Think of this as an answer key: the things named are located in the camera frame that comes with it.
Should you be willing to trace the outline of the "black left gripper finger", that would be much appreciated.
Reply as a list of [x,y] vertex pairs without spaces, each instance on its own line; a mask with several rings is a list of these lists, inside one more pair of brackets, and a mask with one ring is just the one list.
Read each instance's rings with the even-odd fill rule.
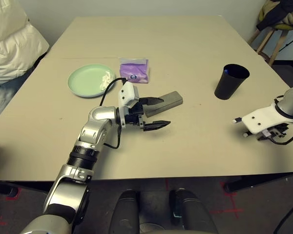
[[152,123],[145,123],[142,127],[143,131],[154,131],[166,127],[171,122],[166,120],[153,121]]
[[159,97],[142,97],[142,98],[139,98],[139,103],[141,105],[156,105],[156,104],[159,104],[161,102],[164,102],[164,100],[159,98]]

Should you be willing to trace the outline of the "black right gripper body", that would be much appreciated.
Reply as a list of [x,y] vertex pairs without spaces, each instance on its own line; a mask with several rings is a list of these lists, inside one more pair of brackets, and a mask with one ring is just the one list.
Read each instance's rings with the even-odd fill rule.
[[263,130],[259,133],[257,137],[258,141],[270,140],[274,144],[289,144],[290,140],[284,142],[278,142],[275,138],[284,138],[286,136],[286,131],[288,130],[288,124],[282,123],[268,129]]

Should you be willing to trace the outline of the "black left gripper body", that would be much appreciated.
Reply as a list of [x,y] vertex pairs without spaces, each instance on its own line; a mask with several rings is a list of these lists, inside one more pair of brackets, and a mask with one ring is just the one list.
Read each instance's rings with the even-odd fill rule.
[[136,103],[132,108],[128,109],[128,114],[125,114],[125,123],[139,126],[141,129],[143,129],[143,115],[143,105],[140,103]]

